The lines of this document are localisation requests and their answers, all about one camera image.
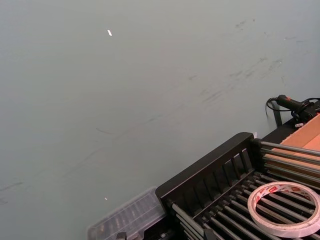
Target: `black cable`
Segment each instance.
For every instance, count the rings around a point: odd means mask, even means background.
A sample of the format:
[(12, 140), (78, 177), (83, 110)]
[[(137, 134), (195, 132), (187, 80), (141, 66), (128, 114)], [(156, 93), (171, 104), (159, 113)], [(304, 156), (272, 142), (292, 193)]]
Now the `black cable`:
[(302, 102), (302, 106), (299, 107), (298, 110), (293, 111), (293, 110), (289, 110), (289, 109), (288, 110), (280, 110), (280, 109), (276, 109), (276, 108), (274, 108), (274, 107), (269, 105), (269, 103), (271, 103), (271, 102), (276, 102), (277, 99), (278, 99), (277, 97), (271, 97), (266, 101), (266, 103), (265, 103), (265, 113), (266, 113), (266, 115), (268, 116), (268, 113), (267, 113), (267, 107), (268, 107), (269, 109), (271, 109), (273, 111), (276, 111), (276, 112), (291, 112), (291, 116), (294, 117), (296, 120), (299, 120), (299, 118), (300, 118), (299, 114), (302, 111), (304, 111), (309, 106), (312, 106), (312, 105), (315, 104), (314, 102), (312, 102), (312, 100), (318, 100), (318, 101), (320, 100), (320, 98), (318, 98), (318, 97), (310, 97), (310, 98), (308, 98), (308, 99), (306, 99), (306, 100), (304, 100)]
[(280, 109), (276, 109), (276, 108), (273, 108), (272, 106), (269, 105), (269, 103), (273, 102), (273, 101), (277, 101), (277, 97), (271, 97), (269, 98), (266, 103), (265, 103), (265, 106), (270, 108), (271, 110), (273, 111), (277, 111), (277, 112), (290, 112), (291, 110), (280, 110)]

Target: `plastic storage box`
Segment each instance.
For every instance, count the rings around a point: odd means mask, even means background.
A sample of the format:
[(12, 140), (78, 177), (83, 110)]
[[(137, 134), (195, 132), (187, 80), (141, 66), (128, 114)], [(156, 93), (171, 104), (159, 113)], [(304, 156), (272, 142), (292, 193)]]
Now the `plastic storage box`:
[(145, 230), (166, 215), (155, 190), (146, 190), (90, 226), (87, 239), (115, 240), (117, 233), (126, 232), (128, 240), (142, 240)]

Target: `gray surface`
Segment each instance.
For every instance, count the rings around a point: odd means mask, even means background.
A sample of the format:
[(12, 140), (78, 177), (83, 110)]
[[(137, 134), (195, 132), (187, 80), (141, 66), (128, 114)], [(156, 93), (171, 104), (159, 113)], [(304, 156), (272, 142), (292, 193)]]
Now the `gray surface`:
[(319, 97), (319, 8), (0, 1), (1, 238), (85, 239), (232, 135), (274, 129), (267, 98)]

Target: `double-sided tape roll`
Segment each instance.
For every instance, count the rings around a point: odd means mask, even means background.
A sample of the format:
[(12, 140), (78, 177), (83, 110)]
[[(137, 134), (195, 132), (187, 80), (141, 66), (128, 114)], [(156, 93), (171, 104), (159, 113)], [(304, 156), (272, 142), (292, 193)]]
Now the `double-sided tape roll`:
[[(295, 224), (278, 224), (262, 217), (256, 211), (258, 201), (265, 195), (275, 192), (294, 192), (314, 202), (315, 210), (313, 215), (306, 221)], [(248, 210), (253, 221), (262, 230), (278, 237), (301, 238), (314, 234), (320, 229), (320, 196), (309, 187), (294, 182), (276, 181), (258, 187), (249, 196)]]

